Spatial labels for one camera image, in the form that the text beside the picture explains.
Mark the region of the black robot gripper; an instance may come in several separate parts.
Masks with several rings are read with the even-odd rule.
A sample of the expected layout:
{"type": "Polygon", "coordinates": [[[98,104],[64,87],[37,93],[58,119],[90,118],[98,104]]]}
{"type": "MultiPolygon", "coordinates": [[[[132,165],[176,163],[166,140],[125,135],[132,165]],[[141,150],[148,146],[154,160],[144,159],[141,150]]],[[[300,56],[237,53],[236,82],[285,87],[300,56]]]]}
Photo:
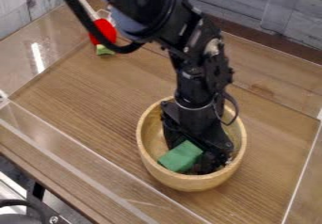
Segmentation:
{"type": "Polygon", "coordinates": [[[233,143],[212,106],[184,108],[174,101],[161,101],[160,120],[169,150],[189,140],[204,151],[193,165],[197,175],[209,174],[225,166],[233,143]]]}

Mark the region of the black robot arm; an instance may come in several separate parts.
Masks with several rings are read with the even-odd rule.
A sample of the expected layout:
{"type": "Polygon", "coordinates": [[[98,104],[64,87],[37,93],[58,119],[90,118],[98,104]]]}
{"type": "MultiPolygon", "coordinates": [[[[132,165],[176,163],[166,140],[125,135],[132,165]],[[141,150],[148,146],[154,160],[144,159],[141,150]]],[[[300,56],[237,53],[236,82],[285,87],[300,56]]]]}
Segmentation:
{"type": "Polygon", "coordinates": [[[112,5],[117,31],[129,44],[104,37],[80,0],[64,0],[98,43],[118,54],[154,42],[168,52],[176,74],[173,99],[160,103],[162,136],[168,148],[158,164],[183,174],[209,174],[227,165],[233,142],[224,128],[225,92],[233,70],[228,66],[220,28],[188,0],[105,0],[112,5]]]}

